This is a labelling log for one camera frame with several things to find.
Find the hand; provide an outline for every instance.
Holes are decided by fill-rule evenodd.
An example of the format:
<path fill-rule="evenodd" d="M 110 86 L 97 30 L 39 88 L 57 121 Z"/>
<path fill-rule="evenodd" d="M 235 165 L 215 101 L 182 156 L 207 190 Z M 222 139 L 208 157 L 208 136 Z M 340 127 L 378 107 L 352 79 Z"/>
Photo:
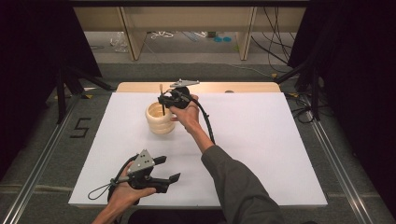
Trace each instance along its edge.
<path fill-rule="evenodd" d="M 198 100 L 198 96 L 191 96 L 193 99 Z M 202 153 L 214 145 L 212 140 L 210 140 L 199 124 L 199 108 L 195 102 L 191 101 L 184 109 L 171 106 L 169 107 L 169 110 L 176 115 L 176 117 L 171 118 L 171 120 L 180 121 L 184 128 L 186 128 L 187 132 L 191 134 Z"/>
<path fill-rule="evenodd" d="M 127 176 L 132 161 L 124 168 L 120 176 Z M 93 223 L 112 223 L 117 217 L 131 207 L 138 199 L 156 192 L 155 188 L 133 189 L 127 182 L 117 185 L 106 208 L 98 215 Z"/>
<path fill-rule="evenodd" d="M 198 96 L 191 95 L 194 100 L 198 100 Z M 171 118 L 172 121 L 180 121 L 180 123 L 186 128 L 188 133 L 192 133 L 193 129 L 200 128 L 199 124 L 199 108 L 198 105 L 190 101 L 186 108 L 180 109 L 175 106 L 169 107 L 169 110 L 176 115 L 175 118 Z"/>

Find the sleeve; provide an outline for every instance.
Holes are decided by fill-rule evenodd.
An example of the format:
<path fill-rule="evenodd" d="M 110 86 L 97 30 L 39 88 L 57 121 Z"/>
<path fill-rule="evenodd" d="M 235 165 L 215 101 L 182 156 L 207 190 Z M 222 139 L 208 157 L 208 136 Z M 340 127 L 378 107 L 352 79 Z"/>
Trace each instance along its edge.
<path fill-rule="evenodd" d="M 227 223 L 284 223 L 279 206 L 245 164 L 218 146 L 207 149 L 201 160 L 213 177 Z"/>

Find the white tabletop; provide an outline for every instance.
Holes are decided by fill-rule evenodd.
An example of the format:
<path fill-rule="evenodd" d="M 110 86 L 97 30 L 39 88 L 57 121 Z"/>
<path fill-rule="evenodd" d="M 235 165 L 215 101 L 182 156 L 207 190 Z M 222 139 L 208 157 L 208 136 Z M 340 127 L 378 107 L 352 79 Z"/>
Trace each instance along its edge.
<path fill-rule="evenodd" d="M 112 94 L 70 204 L 105 205 L 107 192 L 95 201 L 88 199 L 89 192 L 109 183 L 130 157 L 146 148 L 153 158 L 167 157 L 166 163 L 154 167 L 153 177 L 181 176 L 167 193 L 143 198 L 140 206 L 219 207 L 201 152 L 182 125 L 177 123 L 166 135 L 149 131 L 145 110 L 158 95 Z M 280 206 L 327 204 L 283 93 L 200 93 L 199 97 L 216 144 L 249 167 Z M 204 119 L 200 121 L 206 130 Z"/>

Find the cable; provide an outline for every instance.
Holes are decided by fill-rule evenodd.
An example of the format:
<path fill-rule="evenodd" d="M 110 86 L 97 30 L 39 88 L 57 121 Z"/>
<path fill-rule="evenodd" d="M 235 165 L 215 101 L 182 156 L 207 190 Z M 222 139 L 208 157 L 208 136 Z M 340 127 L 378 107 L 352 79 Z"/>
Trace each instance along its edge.
<path fill-rule="evenodd" d="M 287 63 L 286 61 L 284 61 L 283 59 L 279 58 L 278 56 L 276 56 L 273 52 L 271 52 L 270 50 L 266 49 L 265 47 L 263 47 L 262 45 L 260 45 L 254 38 L 253 36 L 251 37 L 251 39 L 259 46 L 259 48 L 265 50 L 267 53 L 271 54 L 272 56 L 278 58 L 282 63 Z"/>
<path fill-rule="evenodd" d="M 209 131 L 210 140 L 212 140 L 213 144 L 216 144 L 216 142 L 215 142 L 215 136 L 213 135 L 212 127 L 210 126 L 210 122 L 209 122 L 209 116 L 206 114 L 206 112 L 205 112 L 204 109 L 202 108 L 201 104 L 200 104 L 197 100 L 195 100 L 195 99 L 192 98 L 192 97 L 191 97 L 191 100 L 192 100 L 193 102 L 195 102 L 195 104 L 198 105 L 199 108 L 201 109 L 202 114 L 204 115 L 204 120 L 205 120 L 205 122 L 206 122 L 207 130 Z"/>
<path fill-rule="evenodd" d="M 164 38 L 172 38 L 173 35 L 171 33 L 167 33 L 166 31 L 158 31 L 158 33 L 152 32 L 151 39 L 155 39 L 159 37 L 164 37 Z"/>
<path fill-rule="evenodd" d="M 274 40 L 271 40 L 270 38 L 268 38 L 268 36 L 266 36 L 265 35 L 265 33 L 264 32 L 262 32 L 262 35 L 267 39 L 267 40 L 269 40 L 269 41 L 272 41 L 274 44 L 277 44 L 277 45 L 283 45 L 284 47 L 286 47 L 286 48 L 288 48 L 288 49 L 291 49 L 291 46 L 289 46 L 289 45 L 284 45 L 284 44 L 281 44 L 281 43 L 278 43 L 278 42 L 275 42 Z"/>
<path fill-rule="evenodd" d="M 157 58 L 157 60 L 158 60 L 160 63 L 166 63 L 166 62 L 162 61 L 162 60 L 157 56 L 157 53 L 154 52 L 154 50 L 152 50 L 152 49 L 149 47 L 149 45 L 148 45 L 145 41 L 143 41 L 143 44 L 148 48 L 148 51 L 150 51 L 152 54 L 154 54 L 154 56 Z M 261 74 L 261 75 L 263 75 L 263 76 L 265 76 L 265 77 L 271 77 L 270 75 L 264 74 L 264 73 L 262 73 L 262 72 L 260 72 L 260 71 L 258 71 L 258 70 L 256 70 L 256 69 L 254 69 L 254 68 L 238 66 L 238 65 L 234 65 L 234 64 L 230 64 L 230 63 L 222 63 L 222 64 L 229 65 L 229 66 L 235 67 L 235 68 L 252 70 L 252 71 L 257 72 L 257 73 L 259 73 L 259 74 Z"/>
<path fill-rule="evenodd" d="M 279 8 L 278 8 L 278 7 L 275 8 L 275 13 L 276 13 L 276 22 L 275 22 L 275 25 L 273 25 L 273 23 L 271 22 L 271 19 L 269 18 L 268 13 L 267 13 L 265 7 L 264 7 L 263 9 L 264 9 L 264 12 L 265 12 L 265 16 L 267 17 L 267 20 L 270 22 L 271 28 L 272 28 L 272 30 L 273 30 L 273 36 L 272 36 L 271 39 L 269 39 L 268 37 L 266 37 L 266 35 L 265 35 L 264 33 L 262 33 L 262 34 L 264 35 L 264 37 L 266 37 L 267 39 L 269 39 L 269 40 L 271 41 L 271 43 L 270 43 L 270 48 L 269 48 L 269 49 L 271 49 L 272 43 L 276 43 L 276 42 L 274 41 L 274 37 L 276 36 L 277 39 L 279 40 L 279 43 L 276 43 L 276 44 L 279 44 L 279 45 L 282 47 L 282 51 L 283 51 L 283 53 L 284 53 L 284 55 L 285 55 L 285 57 L 286 57 L 286 59 L 287 59 L 287 61 L 288 61 L 290 55 L 289 55 L 289 53 L 286 51 L 286 49 L 285 49 L 286 46 L 282 43 L 282 38 L 280 37 L 279 23 L 278 23 L 278 11 L 279 11 Z M 274 70 L 276 70 L 277 72 L 285 73 L 285 72 L 283 72 L 283 71 L 279 71 L 279 70 L 275 69 L 275 68 L 271 65 L 271 61 L 270 61 L 269 55 L 268 55 L 268 63 L 269 63 L 270 66 L 271 66 Z"/>
<path fill-rule="evenodd" d="M 125 167 L 129 164 L 129 162 L 134 161 L 134 160 L 136 159 L 136 157 L 137 157 L 137 155 L 133 156 L 133 157 L 130 158 L 127 162 L 125 162 L 125 163 L 122 165 L 122 167 L 121 167 L 121 169 L 119 170 L 119 172 L 117 173 L 116 177 L 110 179 L 110 183 L 109 183 L 109 184 L 103 185 L 102 187 L 99 187 L 99 188 L 97 188 L 97 189 L 92 190 L 92 191 L 88 194 L 88 198 L 89 198 L 90 200 L 96 200 L 96 199 L 100 198 L 100 197 L 106 192 L 106 190 L 108 190 L 108 189 L 110 188 L 110 186 L 117 186 L 117 185 L 119 184 L 119 179 L 120 179 L 120 176 L 121 176 L 121 174 L 122 174 L 122 171 L 123 171 L 123 170 L 125 169 Z M 94 192 L 96 192 L 97 190 L 102 189 L 102 188 L 105 188 L 105 190 L 103 190 L 103 192 L 100 193 L 99 196 L 97 196 L 96 198 L 92 198 L 92 197 L 91 197 L 91 194 L 92 194 L 92 193 L 94 193 Z"/>
<path fill-rule="evenodd" d="M 296 38 L 294 37 L 294 35 L 292 35 L 291 33 L 289 33 L 291 35 L 291 38 L 293 38 L 293 40 L 295 40 Z"/>
<path fill-rule="evenodd" d="M 294 97 L 291 94 L 285 93 L 285 96 L 286 96 L 286 99 L 294 100 L 297 105 L 301 106 L 297 109 L 293 109 L 290 111 L 291 114 L 293 115 L 294 119 L 297 119 L 301 123 L 310 123 L 314 120 L 314 118 L 311 118 L 310 120 L 302 119 L 301 115 L 303 115 L 307 112 L 310 112 L 312 110 L 312 107 L 308 103 L 306 103 L 305 101 L 300 99 L 301 94 L 299 94 L 298 97 Z M 324 108 L 324 107 L 329 107 L 329 106 L 328 105 L 317 106 L 317 108 Z"/>

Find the printed number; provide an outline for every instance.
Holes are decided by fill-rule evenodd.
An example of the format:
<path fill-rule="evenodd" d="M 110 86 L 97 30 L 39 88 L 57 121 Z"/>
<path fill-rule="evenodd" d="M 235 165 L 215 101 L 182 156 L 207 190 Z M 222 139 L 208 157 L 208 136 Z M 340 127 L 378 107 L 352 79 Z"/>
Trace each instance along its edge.
<path fill-rule="evenodd" d="M 77 121 L 75 130 L 84 130 L 84 134 L 82 134 L 82 135 L 70 135 L 70 138 L 85 138 L 85 134 L 87 134 L 87 131 L 88 131 L 90 128 L 82 128 L 82 127 L 79 127 L 79 123 L 80 123 L 82 120 L 91 120 L 91 118 L 80 118 L 80 119 L 78 119 L 78 121 Z"/>

